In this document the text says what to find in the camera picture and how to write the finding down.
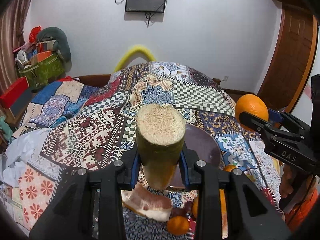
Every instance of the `door frame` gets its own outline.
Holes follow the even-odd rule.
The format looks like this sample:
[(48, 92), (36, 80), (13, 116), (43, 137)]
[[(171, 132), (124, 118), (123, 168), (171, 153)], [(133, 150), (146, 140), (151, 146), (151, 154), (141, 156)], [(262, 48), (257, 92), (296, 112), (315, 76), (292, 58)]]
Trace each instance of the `door frame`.
[[(260, 93), (262, 92), (262, 90), (263, 90), (263, 88), (264, 88), (264, 86), (265, 86), (265, 84), (267, 82), (267, 79), (271, 74), (271, 69), (272, 69), (272, 67), (273, 67), (273, 65), (275, 63), (276, 56), (277, 56), (278, 51), (279, 51), (280, 41), (281, 41), (281, 38), (282, 38), (283, 28), (284, 28), (284, 15), (285, 15), (285, 7), (286, 6), (288, 7), (288, 5), (284, 5), (283, 8), (282, 8), (281, 23), (280, 23), (278, 40), (277, 40), (276, 47), (275, 47), (275, 52), (273, 53), (273, 57), (272, 57), (272, 60), (270, 62), (270, 66), (269, 66), (268, 72), (267, 72), (267, 74), (266, 74), (266, 76), (265, 76), (265, 78), (264, 78), (264, 80), (262, 82), (262, 85), (261, 85), (261, 87), (259, 89), (259, 92), (258, 92), (257, 96), (259, 96)], [(299, 101), (299, 98), (300, 98), (301, 94), (303, 93), (303, 90), (304, 90), (304, 88), (305, 88), (305, 86), (307, 84), (308, 78), (309, 78), (311, 70), (312, 70), (313, 62), (314, 62), (314, 59), (315, 59), (315, 56), (316, 56), (317, 43), (318, 43), (318, 22), (317, 22), (315, 16), (313, 16), (313, 33), (312, 33), (312, 42), (311, 42), (310, 55), (309, 55), (307, 66), (306, 66), (306, 69), (305, 69), (305, 71), (303, 73), (301, 82), (300, 82), (300, 84), (299, 84), (299, 86), (298, 86), (298, 88), (297, 88), (297, 90), (296, 90), (291, 102), (289, 103), (289, 105), (284, 110), (287, 113), (291, 113), (293, 111), (295, 105)]]

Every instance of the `green bag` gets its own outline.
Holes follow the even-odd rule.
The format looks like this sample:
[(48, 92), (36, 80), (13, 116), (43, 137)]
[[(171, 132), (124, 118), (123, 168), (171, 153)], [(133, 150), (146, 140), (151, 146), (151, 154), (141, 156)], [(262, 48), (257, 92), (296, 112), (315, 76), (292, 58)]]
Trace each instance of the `green bag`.
[(18, 70), (20, 77), (27, 77), (31, 88), (40, 88), (48, 84), (49, 78), (57, 78), (64, 73), (61, 59), (57, 54), (38, 62), (25, 70)]

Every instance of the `orange clothing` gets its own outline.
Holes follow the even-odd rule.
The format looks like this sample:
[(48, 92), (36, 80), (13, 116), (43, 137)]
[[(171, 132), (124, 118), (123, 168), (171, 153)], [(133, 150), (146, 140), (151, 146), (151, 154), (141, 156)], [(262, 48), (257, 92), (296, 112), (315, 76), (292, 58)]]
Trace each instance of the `orange clothing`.
[(299, 209), (297, 214), (294, 216), (294, 218), (292, 219), (289, 225), (288, 225), (288, 222), (296, 212), (297, 208), (299, 208), (299, 204), (295, 205), (293, 209), (290, 211), (290, 213), (284, 214), (285, 222), (292, 232), (295, 231), (297, 227), (301, 224), (301, 222), (307, 217), (308, 213), (312, 209), (317, 198), (318, 198), (318, 193), (317, 193), (317, 190), (315, 189), (311, 197), (305, 202), (303, 202), (303, 204), (301, 205), (301, 208)]

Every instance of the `red plastic bag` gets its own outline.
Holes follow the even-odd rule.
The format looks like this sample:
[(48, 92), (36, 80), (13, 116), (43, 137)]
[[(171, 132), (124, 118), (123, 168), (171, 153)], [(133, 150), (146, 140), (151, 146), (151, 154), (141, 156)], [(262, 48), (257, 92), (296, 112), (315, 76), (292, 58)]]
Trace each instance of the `red plastic bag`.
[(37, 34), (41, 31), (41, 26), (34, 27), (29, 34), (29, 41), (31, 43), (36, 41)]

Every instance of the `white cloth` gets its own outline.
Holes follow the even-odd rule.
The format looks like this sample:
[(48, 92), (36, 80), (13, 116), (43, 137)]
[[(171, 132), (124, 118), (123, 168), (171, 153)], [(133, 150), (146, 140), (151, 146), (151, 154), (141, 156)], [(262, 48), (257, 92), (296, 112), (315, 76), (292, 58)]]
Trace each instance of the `white cloth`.
[(39, 155), (51, 128), (34, 130), (15, 139), (0, 155), (0, 180), (12, 187), (18, 187), (18, 179), (26, 169), (31, 154)]

